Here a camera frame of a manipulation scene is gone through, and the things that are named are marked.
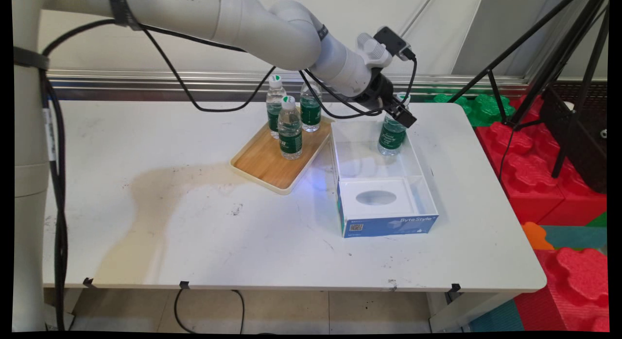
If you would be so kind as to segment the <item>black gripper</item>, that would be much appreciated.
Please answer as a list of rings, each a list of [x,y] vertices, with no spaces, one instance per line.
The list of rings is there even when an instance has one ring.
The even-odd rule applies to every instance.
[[[379,111],[387,107],[392,112],[392,124],[409,129],[417,118],[409,109],[409,95],[394,95],[394,87],[382,73],[372,73],[367,88],[358,96],[356,103],[368,111]]]

